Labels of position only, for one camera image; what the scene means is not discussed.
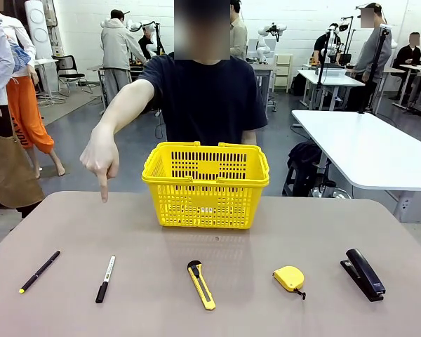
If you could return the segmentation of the person's right hand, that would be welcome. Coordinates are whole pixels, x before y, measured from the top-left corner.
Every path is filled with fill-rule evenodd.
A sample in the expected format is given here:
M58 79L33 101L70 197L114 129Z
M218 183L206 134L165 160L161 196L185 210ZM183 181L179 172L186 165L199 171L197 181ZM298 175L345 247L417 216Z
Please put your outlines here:
M101 121L92 130L90 139L81 153L80 162L98 179L103 203L108 200L108 180L119 172L119 152L114 141L116 128L110 122Z

